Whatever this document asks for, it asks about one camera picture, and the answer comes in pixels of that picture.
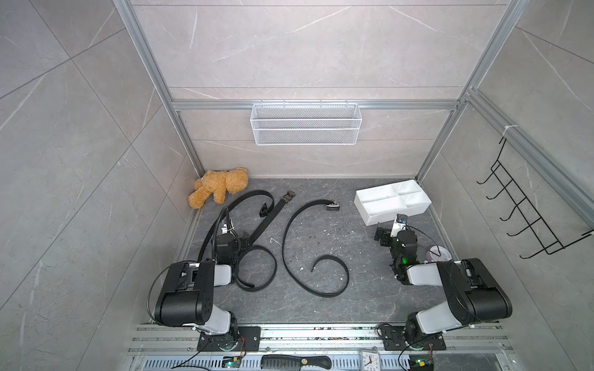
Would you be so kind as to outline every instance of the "white wire basket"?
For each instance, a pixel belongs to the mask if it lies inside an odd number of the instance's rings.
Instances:
[[[249,119],[257,145],[355,144],[361,127],[356,103],[257,103]]]

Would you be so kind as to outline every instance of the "gray floor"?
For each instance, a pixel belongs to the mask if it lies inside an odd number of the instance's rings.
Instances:
[[[403,286],[394,279],[389,265],[390,251],[373,241],[375,226],[366,227],[353,200],[357,189],[393,183],[394,179],[251,179],[245,191],[264,189],[278,201],[288,190],[296,197],[288,203],[256,244],[269,248],[278,260],[276,278],[266,289],[248,293],[236,285],[216,287],[214,302],[232,311],[239,322],[387,322],[404,321],[409,313],[427,309],[445,300],[436,287]],[[237,196],[227,194],[226,204]],[[331,253],[340,257],[350,270],[350,284],[335,298],[314,296],[295,283],[281,259],[280,243],[291,215],[302,205],[319,198],[336,200],[340,211],[325,211],[322,205],[304,211],[295,219],[287,236],[285,256],[289,269],[316,290],[336,291],[345,282],[342,268],[324,261],[311,272],[315,259]],[[253,232],[261,219],[258,215],[265,196],[247,199],[232,212],[238,233]],[[221,205],[210,198],[202,210],[188,259],[195,259]],[[428,233],[441,243],[429,212],[410,217],[409,224]],[[419,243],[432,246],[419,234]],[[210,247],[205,258],[210,256]],[[419,250],[423,260],[425,251]],[[251,252],[241,262],[240,277],[254,284],[265,282],[273,268],[272,259],[263,252]]]

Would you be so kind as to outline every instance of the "black comb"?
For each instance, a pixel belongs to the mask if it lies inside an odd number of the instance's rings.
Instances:
[[[299,371],[302,366],[319,366],[330,370],[332,360],[326,356],[321,357],[294,357],[281,354],[262,356],[260,368],[263,370]]]

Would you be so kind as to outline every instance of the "teddy bear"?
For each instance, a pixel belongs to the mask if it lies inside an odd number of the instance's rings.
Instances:
[[[208,197],[214,194],[217,204],[225,202],[225,193],[232,195],[243,191],[248,186],[248,171],[241,167],[227,171],[214,172],[209,170],[201,179],[194,183],[195,192],[188,197],[189,205],[195,209],[201,208]]]

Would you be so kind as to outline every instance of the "white organizer box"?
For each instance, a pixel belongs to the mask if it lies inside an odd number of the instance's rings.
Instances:
[[[431,200],[414,180],[360,189],[355,195],[355,206],[366,226],[393,221],[396,214],[422,214],[429,205]]]

